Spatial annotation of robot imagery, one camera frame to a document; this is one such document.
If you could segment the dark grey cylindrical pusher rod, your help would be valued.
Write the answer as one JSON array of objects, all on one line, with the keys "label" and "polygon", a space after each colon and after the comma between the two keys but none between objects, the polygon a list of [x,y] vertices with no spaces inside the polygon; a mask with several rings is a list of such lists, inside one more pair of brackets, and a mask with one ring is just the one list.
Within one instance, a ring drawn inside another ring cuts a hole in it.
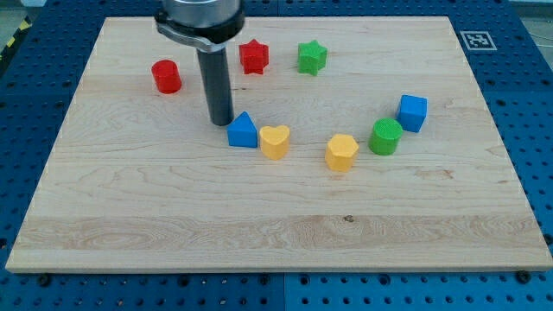
[{"label": "dark grey cylindrical pusher rod", "polygon": [[234,119],[226,49],[212,53],[198,51],[197,55],[210,120],[215,125],[226,126]]}]

